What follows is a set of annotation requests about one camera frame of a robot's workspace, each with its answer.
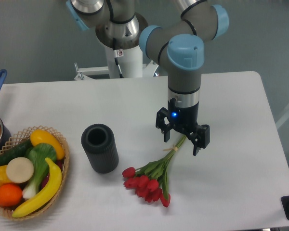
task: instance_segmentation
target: black cup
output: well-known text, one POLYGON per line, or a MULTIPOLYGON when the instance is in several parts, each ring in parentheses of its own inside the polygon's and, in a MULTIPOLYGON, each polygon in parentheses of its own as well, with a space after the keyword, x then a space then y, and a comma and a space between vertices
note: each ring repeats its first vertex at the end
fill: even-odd
POLYGON ((81 145, 96 172, 108 173, 118 166, 115 136, 108 126, 93 124, 87 127, 81 136, 81 145))

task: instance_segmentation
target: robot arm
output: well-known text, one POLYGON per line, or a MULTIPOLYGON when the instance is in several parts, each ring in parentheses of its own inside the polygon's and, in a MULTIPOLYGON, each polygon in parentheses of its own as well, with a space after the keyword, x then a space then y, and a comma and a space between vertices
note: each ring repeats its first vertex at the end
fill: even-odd
POLYGON ((210 127, 197 123, 204 43, 223 34, 229 26, 227 12, 206 0, 176 0, 181 21, 169 28, 149 26, 139 44, 148 58, 168 73, 168 109, 157 112, 156 127, 170 138, 170 130, 185 134, 193 143, 193 155, 210 142, 210 127))
POLYGON ((96 26, 97 37, 105 46, 115 50, 139 44, 147 57, 167 71, 168 109, 157 112, 156 127, 165 142, 171 129, 185 134, 196 155, 210 142, 210 127, 197 122, 204 42, 225 33, 229 19, 224 8, 206 0, 173 1, 181 11, 181 21, 165 29, 140 23, 143 20, 134 11, 134 0, 68 0, 67 6, 78 24, 96 26))

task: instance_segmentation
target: bok choy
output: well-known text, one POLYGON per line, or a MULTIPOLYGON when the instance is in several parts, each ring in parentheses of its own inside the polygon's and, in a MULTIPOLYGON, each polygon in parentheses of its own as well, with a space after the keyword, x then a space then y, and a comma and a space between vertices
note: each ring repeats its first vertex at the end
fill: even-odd
POLYGON ((27 200, 39 192, 40 184, 49 173, 49 167, 45 158, 49 157, 53 162, 55 162, 57 157, 56 150, 46 143, 38 144, 28 154, 26 154, 25 157, 31 160, 34 166, 34 174, 23 189, 23 198, 27 200))

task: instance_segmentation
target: tulip bouquet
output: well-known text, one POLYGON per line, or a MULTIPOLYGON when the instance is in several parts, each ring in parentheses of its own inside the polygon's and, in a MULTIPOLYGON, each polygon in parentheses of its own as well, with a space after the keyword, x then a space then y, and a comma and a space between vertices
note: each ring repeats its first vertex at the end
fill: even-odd
POLYGON ((173 148, 167 149, 171 151, 163 158, 137 169, 129 167, 124 170, 122 172, 126 179, 124 186, 127 189, 135 189, 135 193, 149 203, 161 200, 162 204, 168 207, 171 196, 168 192, 167 170, 172 157, 184 143, 185 138, 183 135, 173 148))

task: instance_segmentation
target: cucumber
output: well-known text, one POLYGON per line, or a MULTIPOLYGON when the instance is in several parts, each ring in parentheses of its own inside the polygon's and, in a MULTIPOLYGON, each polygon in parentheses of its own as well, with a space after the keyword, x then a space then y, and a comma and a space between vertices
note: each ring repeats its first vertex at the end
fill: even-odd
POLYGON ((11 160, 17 157, 23 157, 26 154, 26 150, 30 147, 32 147, 32 144, 30 139, 28 139, 7 150, 5 153, 0 155, 0 166, 7 165, 11 160))

